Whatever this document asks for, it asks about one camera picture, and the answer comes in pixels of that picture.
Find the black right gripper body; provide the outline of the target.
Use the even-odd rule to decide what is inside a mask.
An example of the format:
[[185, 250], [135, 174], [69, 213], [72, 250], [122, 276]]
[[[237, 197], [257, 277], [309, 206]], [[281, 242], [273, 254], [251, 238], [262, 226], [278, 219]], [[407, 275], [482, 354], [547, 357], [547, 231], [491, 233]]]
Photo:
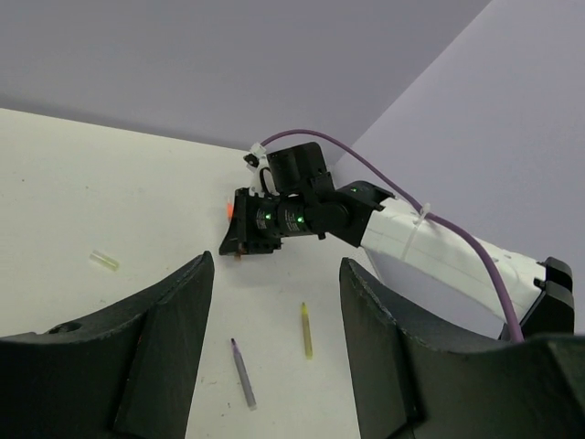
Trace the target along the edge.
[[247, 188], [235, 193], [236, 254], [271, 254], [282, 247], [277, 226], [277, 197], [252, 196]]

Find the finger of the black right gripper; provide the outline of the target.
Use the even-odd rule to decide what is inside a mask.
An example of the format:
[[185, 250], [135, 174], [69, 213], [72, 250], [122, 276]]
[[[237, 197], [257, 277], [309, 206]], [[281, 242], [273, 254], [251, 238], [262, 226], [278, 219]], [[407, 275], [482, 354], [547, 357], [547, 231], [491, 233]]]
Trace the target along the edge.
[[240, 256], [240, 225], [237, 215], [233, 215], [229, 221], [227, 233], [218, 247], [220, 256]]

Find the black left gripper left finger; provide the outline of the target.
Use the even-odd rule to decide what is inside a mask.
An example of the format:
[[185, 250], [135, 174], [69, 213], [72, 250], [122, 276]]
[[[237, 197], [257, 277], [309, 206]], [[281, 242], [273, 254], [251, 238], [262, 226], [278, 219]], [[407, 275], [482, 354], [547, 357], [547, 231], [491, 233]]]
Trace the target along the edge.
[[1, 340], [4, 438], [182, 438], [211, 305], [209, 252], [139, 293]]

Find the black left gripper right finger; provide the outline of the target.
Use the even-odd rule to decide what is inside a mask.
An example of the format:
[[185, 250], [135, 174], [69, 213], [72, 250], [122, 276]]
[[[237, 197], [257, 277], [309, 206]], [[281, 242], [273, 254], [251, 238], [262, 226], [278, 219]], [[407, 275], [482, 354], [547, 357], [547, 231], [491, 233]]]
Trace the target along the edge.
[[484, 337], [415, 305], [344, 259], [340, 299], [365, 438], [581, 438], [584, 339], [572, 272], [548, 258], [524, 341]]

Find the orange pen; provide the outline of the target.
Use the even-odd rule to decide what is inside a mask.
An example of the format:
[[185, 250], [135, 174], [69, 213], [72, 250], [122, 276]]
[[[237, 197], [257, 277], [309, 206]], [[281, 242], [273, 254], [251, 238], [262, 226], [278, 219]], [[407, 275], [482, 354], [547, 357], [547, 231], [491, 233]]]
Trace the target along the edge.
[[234, 212], [234, 202], [233, 202], [232, 198], [228, 198], [228, 200], [227, 200], [226, 212], [227, 212], [228, 221], [231, 221], [232, 217], [233, 217], [233, 212]]

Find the purple pen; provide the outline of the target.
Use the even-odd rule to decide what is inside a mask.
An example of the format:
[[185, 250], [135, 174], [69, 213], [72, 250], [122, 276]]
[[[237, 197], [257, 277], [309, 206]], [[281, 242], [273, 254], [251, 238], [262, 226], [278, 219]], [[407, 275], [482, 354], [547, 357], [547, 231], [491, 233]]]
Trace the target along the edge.
[[251, 410], [255, 410], [257, 408], [255, 395], [254, 395], [254, 392], [253, 392], [253, 389], [252, 389], [252, 386], [250, 383], [250, 377], [249, 377], [249, 374], [247, 372], [246, 365], [245, 365], [244, 359], [242, 357], [242, 354], [240, 352], [237, 341], [234, 338], [232, 338], [230, 340], [230, 345], [232, 348], [232, 355], [234, 358], [234, 363], [235, 363], [237, 372], [239, 374], [240, 384], [241, 384], [241, 387], [243, 390], [243, 394], [244, 394], [244, 398], [246, 400], [247, 406]]

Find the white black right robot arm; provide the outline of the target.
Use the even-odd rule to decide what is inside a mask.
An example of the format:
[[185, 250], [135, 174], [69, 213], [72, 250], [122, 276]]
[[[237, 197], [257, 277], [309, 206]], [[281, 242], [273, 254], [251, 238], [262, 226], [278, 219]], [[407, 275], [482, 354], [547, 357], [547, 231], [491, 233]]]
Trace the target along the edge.
[[223, 256], [271, 254], [285, 238], [337, 239], [395, 258], [472, 298], [503, 321], [514, 317], [524, 337], [571, 334], [572, 271], [538, 261], [440, 224], [428, 208], [365, 181], [335, 187], [315, 142], [245, 156], [254, 178], [236, 190]]

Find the yellow pen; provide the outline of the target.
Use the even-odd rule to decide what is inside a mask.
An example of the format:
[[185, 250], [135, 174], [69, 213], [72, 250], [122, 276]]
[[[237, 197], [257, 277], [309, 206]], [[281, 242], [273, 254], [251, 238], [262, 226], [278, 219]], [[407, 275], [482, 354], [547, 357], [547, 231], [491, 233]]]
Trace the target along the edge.
[[302, 329], [303, 329], [304, 353], [305, 353], [305, 356], [307, 359], [312, 359], [314, 352], [313, 352], [313, 344], [312, 344], [312, 336], [311, 336], [308, 307], [307, 307], [306, 303], [302, 303], [302, 305], [301, 305], [301, 321], [302, 321]]

